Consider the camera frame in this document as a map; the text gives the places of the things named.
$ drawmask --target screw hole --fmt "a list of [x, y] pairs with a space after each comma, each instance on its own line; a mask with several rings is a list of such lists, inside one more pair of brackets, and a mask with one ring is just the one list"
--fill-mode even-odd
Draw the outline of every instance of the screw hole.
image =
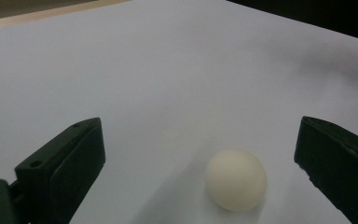
[[42, 161], [33, 161], [30, 166], [35, 168], [35, 167], [38, 167], [40, 164], [42, 164]]

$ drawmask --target dark background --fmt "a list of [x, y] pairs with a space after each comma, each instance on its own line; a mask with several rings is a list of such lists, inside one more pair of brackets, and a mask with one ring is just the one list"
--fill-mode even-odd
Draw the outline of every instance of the dark background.
[[95, 0], [0, 0], [0, 18], [92, 1]]
[[229, 0], [358, 37], [358, 0]]

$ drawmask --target white ball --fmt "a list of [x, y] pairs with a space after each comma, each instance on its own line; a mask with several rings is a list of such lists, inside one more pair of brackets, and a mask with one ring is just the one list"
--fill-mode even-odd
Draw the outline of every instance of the white ball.
[[266, 171], [249, 152], [223, 150], [208, 162], [206, 189], [212, 200], [227, 210], [255, 207], [264, 198], [266, 188]]

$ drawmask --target white table surface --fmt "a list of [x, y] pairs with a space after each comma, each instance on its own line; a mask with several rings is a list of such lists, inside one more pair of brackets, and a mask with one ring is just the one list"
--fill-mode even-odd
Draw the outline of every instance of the white table surface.
[[[71, 223], [350, 223], [294, 163], [301, 117], [358, 134], [358, 39], [223, 0], [139, 0], [0, 29], [0, 178], [100, 117], [107, 161]], [[225, 148], [268, 174], [263, 204], [214, 205]]]

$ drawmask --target ping pong ball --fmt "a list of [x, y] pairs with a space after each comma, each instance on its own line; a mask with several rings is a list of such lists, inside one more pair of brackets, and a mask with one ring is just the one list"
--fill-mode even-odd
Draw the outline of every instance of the ping pong ball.
[[257, 206], [266, 189], [266, 171], [249, 152], [223, 150], [208, 162], [206, 190], [215, 203], [227, 210], [245, 211]]

